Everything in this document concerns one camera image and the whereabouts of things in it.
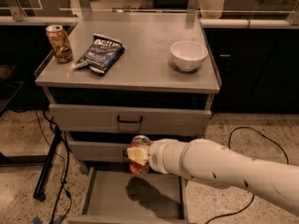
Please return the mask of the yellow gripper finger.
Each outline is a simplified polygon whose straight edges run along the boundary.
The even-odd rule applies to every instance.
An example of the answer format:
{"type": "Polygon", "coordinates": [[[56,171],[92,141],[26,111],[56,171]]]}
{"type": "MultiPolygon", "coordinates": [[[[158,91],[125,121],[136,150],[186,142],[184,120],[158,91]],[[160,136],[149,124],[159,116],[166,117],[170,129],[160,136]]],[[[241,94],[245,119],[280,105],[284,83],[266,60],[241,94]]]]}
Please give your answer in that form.
{"type": "Polygon", "coordinates": [[[127,155],[130,161],[142,166],[149,163],[149,149],[147,147],[128,147],[127,155]]]}

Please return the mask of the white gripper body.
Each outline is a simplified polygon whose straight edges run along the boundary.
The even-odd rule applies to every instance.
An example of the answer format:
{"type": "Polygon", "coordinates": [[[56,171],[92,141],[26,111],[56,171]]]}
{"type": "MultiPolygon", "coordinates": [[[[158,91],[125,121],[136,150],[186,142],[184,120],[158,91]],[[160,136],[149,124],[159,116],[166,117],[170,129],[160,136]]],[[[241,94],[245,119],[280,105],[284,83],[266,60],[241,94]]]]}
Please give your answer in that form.
{"type": "Polygon", "coordinates": [[[170,175],[171,172],[166,169],[164,164],[165,148],[173,142],[173,139],[161,139],[153,141],[149,146],[148,157],[150,168],[158,173],[170,175]]]}

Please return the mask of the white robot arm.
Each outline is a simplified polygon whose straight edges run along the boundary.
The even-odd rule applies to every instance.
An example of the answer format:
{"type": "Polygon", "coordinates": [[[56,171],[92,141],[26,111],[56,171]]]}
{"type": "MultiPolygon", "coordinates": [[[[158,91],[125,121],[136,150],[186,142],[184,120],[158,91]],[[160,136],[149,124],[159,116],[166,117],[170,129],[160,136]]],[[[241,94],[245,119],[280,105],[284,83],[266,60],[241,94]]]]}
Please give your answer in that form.
{"type": "Polygon", "coordinates": [[[209,186],[234,186],[299,215],[299,167],[238,154],[206,139],[161,139],[128,147],[130,161],[209,186]]]}

